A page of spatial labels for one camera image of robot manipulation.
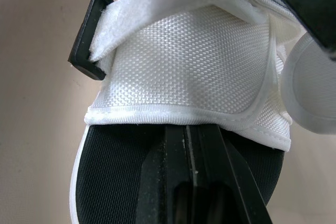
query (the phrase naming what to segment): white woven fabric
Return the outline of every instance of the white woven fabric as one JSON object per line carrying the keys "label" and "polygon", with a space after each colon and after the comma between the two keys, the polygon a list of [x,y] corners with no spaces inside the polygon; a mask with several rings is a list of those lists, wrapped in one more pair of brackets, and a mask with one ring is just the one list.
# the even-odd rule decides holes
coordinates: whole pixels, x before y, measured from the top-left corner
{"label": "white woven fabric", "polygon": [[287,151],[275,58],[269,22],[249,24],[216,6],[173,15],[117,48],[86,122],[216,123]]}
{"label": "white woven fabric", "polygon": [[300,32],[281,0],[119,0],[91,44],[107,76],[85,120],[216,123],[288,151],[279,48]]}

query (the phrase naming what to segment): black fabric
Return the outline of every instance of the black fabric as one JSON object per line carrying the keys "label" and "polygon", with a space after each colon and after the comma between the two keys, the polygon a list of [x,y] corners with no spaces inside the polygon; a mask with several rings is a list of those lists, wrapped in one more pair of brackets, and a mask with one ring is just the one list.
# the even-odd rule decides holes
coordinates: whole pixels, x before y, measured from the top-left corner
{"label": "black fabric", "polygon": [[90,127],[76,184],[80,224],[135,222],[141,165],[163,130],[156,125]]}
{"label": "black fabric", "polygon": [[253,142],[234,132],[225,130],[221,132],[246,160],[264,203],[267,204],[277,185],[285,153]]}
{"label": "black fabric", "polygon": [[[139,222],[136,210],[140,181],[144,179],[141,178],[141,168],[147,167],[142,165],[151,148],[164,148],[160,144],[164,139],[164,128],[164,125],[90,127],[80,158],[76,184],[80,224]],[[280,175],[283,151],[257,144],[233,132],[222,130],[222,135],[230,139],[246,160],[261,196],[267,203]],[[141,202],[151,200],[146,197],[143,195]]]}

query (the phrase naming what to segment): white padding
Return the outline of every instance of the white padding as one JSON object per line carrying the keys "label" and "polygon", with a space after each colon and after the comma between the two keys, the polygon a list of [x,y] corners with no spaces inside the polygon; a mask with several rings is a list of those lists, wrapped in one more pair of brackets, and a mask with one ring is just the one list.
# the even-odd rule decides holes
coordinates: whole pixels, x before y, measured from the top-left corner
{"label": "white padding", "polygon": [[111,57],[86,123],[216,123],[289,149],[269,22],[249,24],[216,6],[203,7],[142,29]]}
{"label": "white padding", "polygon": [[285,64],[281,96],[290,116],[307,130],[336,133],[336,62],[309,34],[295,45]]}

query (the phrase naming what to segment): stitched seam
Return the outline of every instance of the stitched seam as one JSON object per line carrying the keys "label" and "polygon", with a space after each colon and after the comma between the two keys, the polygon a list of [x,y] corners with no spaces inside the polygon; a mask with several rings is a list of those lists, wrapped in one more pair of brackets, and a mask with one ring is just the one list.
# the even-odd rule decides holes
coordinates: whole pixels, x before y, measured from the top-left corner
{"label": "stitched seam", "polygon": [[288,142],[289,142],[289,141],[285,141],[284,139],[281,139],[281,138],[279,138],[279,137],[273,136],[273,135],[271,135],[271,134],[269,134],[269,133],[266,133],[266,132],[264,132],[264,131],[262,131],[262,130],[259,130],[259,129],[257,129],[257,128],[251,128],[251,129],[256,130],[257,132],[260,132],[260,133],[262,133],[262,134],[264,134],[264,135],[268,135],[268,136],[270,136],[270,137],[272,137],[272,138],[274,138],[274,139],[280,140],[280,141],[282,141],[283,143],[288,143]]}

